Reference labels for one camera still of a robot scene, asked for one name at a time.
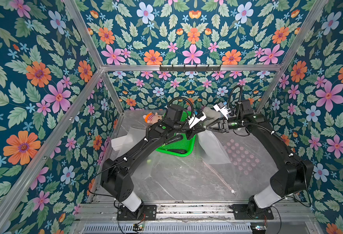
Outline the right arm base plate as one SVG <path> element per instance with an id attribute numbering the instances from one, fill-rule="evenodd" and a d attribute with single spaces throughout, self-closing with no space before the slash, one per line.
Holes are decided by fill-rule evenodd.
<path id="1" fill-rule="evenodd" d="M 274 220 L 271 208 L 261 209 L 254 203 L 251 204 L 233 204 L 230 206 L 233 210 L 235 219 L 248 220 Z"/>

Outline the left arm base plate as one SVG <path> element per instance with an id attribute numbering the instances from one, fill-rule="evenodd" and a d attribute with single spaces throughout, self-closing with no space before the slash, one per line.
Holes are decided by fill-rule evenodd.
<path id="1" fill-rule="evenodd" d="M 147 221 L 156 220 L 157 206 L 156 205 L 140 205 L 140 207 L 132 212 L 124 205 L 120 205 L 117 213 L 118 221 Z"/>

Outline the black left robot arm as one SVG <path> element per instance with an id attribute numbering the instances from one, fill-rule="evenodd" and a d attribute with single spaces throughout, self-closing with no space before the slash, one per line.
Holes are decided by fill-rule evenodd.
<path id="1" fill-rule="evenodd" d="M 115 160 L 107 159 L 103 163 L 100 185 L 132 213 L 140 213 L 144 202 L 136 195 L 132 174 L 138 166 L 157 148 L 176 141 L 176 137 L 185 135 L 188 140 L 205 131 L 200 124 L 206 119 L 202 111 L 182 120 L 185 109 L 177 104 L 169 104 L 165 114 L 147 127 L 145 135 L 135 146 Z"/>

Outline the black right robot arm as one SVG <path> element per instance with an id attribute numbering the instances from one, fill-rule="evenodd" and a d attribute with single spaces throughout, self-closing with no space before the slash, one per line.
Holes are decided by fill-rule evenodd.
<path id="1" fill-rule="evenodd" d="M 207 130 L 228 133 L 244 128 L 262 143 L 277 166 L 278 171 L 270 178 L 269 186 L 249 198 L 248 212 L 259 213 L 287 196 L 308 191 L 314 165 L 298 156 L 276 133 L 269 120 L 254 112 L 248 100 L 237 102 L 235 107 L 220 102 L 213 108 L 220 118 L 208 124 Z"/>

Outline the green plastic basket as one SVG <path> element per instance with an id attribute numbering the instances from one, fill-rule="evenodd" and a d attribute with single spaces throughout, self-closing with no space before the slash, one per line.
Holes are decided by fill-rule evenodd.
<path id="1" fill-rule="evenodd" d="M 164 118 L 163 117 L 161 121 L 156 123 L 157 124 L 156 130 L 159 130 L 160 135 L 165 139 L 164 143 L 160 147 L 158 147 L 156 149 L 156 151 L 161 152 L 161 153 L 165 153 L 165 154 L 169 154 L 169 155 L 173 155 L 173 156 L 178 156 L 178 157 L 186 157 L 192 153 L 193 148 L 194 148 L 194 143 L 195 143 L 195 137 L 192 139 L 186 139 L 185 134 L 178 134 L 172 128 L 174 122 L 188 121 L 190 114 L 191 114 L 191 112 L 185 111 L 185 110 L 183 110 L 183 111 L 182 110 L 170 111 L 170 112 L 167 112 L 167 115 L 171 116 L 171 118 L 169 118 L 169 117 Z M 168 139 L 172 138 L 175 135 L 182 135 L 183 140 L 176 142 L 176 143 L 173 143 L 173 144 L 164 145 Z M 186 154 L 176 154 L 173 152 L 168 152 L 167 149 L 182 149 L 182 150 L 186 150 L 187 153 Z"/>

